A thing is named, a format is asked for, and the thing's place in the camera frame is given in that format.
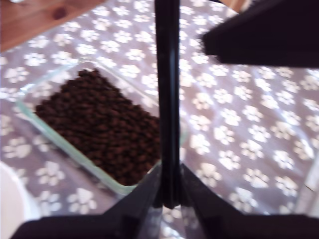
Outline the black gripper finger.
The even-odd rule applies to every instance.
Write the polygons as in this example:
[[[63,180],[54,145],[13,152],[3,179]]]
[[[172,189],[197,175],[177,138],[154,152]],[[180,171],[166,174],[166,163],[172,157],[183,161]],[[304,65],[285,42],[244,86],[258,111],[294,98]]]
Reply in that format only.
[[[105,239],[135,239],[157,196],[161,167],[147,174],[127,196],[103,214]]]
[[[228,239],[229,221],[243,214],[180,165],[180,204],[188,239]]]
[[[226,64],[319,65],[319,2],[262,0],[202,37],[204,52]]]

